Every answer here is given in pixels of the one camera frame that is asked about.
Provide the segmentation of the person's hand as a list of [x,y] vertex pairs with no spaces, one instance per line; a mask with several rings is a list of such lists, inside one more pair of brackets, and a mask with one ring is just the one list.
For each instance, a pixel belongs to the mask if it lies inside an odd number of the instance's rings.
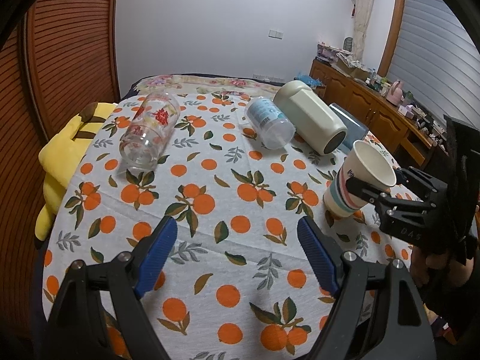
[[411,254],[410,274],[417,287],[437,284],[441,287],[461,287],[472,275],[474,259],[462,264],[445,254],[426,255],[414,246]]

